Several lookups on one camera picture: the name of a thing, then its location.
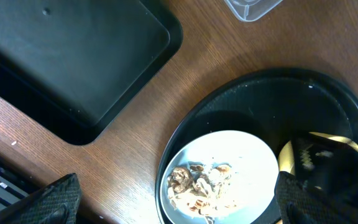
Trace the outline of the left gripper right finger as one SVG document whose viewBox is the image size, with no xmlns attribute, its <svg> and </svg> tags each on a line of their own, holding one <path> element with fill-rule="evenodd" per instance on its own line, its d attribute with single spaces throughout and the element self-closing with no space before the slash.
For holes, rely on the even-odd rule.
<svg viewBox="0 0 358 224">
<path fill-rule="evenodd" d="M 338 202 L 315 187 L 306 188 L 287 172 L 278 175 L 275 198 L 284 224 L 358 223 L 358 208 Z"/>
</svg>

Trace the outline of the grey plate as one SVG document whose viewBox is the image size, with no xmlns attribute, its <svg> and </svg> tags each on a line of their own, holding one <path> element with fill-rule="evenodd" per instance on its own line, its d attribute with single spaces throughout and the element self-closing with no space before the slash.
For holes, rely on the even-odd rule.
<svg viewBox="0 0 358 224">
<path fill-rule="evenodd" d="M 208 221 L 174 210 L 167 196 L 167 177 L 175 167 L 192 164 L 232 167 L 232 188 L 239 208 Z M 276 223 L 280 212 L 274 198 L 278 162 L 260 138 L 242 131 L 217 131 L 183 146 L 165 164 L 158 183 L 157 208 L 162 223 Z"/>
</svg>

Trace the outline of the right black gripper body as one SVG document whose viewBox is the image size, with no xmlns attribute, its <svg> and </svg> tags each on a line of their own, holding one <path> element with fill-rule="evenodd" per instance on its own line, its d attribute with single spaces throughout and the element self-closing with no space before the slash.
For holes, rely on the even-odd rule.
<svg viewBox="0 0 358 224">
<path fill-rule="evenodd" d="M 358 152 L 350 145 L 300 133 L 291 139 L 295 177 L 308 188 L 358 209 Z"/>
</svg>

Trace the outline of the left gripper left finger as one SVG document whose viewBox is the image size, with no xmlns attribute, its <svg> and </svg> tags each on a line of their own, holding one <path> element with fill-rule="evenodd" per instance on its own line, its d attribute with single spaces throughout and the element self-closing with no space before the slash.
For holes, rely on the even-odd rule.
<svg viewBox="0 0 358 224">
<path fill-rule="evenodd" d="M 81 201 L 81 187 L 75 173 L 0 211 L 4 224 L 75 224 Z"/>
</svg>

